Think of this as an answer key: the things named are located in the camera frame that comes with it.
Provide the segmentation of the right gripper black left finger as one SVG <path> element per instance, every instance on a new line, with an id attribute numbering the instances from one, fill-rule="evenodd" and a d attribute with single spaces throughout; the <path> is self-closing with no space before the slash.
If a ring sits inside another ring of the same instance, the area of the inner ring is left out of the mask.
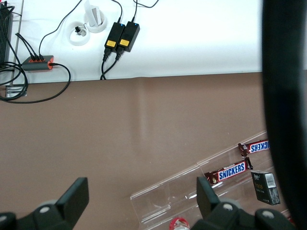
<path id="1" fill-rule="evenodd" d="M 72 230 L 89 203 L 88 179 L 79 177 L 56 201 L 42 204 L 17 218 L 13 212 L 0 214 L 2 230 Z"/>

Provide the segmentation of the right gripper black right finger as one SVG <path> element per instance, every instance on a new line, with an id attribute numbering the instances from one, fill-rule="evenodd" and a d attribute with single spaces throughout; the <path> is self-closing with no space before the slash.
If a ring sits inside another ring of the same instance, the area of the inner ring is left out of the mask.
<path id="1" fill-rule="evenodd" d="M 235 204 L 221 202 L 204 177 L 197 178 L 197 204 L 202 219 L 193 230 L 294 230 L 295 226 L 280 212 L 258 209 L 254 215 Z"/>

